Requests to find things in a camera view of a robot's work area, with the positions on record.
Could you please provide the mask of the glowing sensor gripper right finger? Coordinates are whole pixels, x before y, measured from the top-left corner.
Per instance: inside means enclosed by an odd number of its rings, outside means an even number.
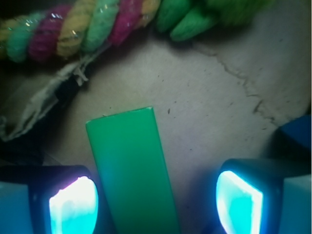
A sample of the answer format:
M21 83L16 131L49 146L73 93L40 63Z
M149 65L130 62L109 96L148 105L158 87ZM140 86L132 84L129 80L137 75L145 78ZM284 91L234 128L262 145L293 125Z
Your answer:
M229 159L216 182L217 213L228 234L310 234L311 164Z

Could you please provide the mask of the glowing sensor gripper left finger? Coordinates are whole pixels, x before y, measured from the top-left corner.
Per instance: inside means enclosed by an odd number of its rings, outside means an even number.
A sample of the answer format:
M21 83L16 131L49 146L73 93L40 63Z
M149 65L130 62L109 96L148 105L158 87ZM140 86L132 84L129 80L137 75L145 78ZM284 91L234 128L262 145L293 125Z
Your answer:
M90 171L74 166L2 166L2 234L91 234L98 190Z

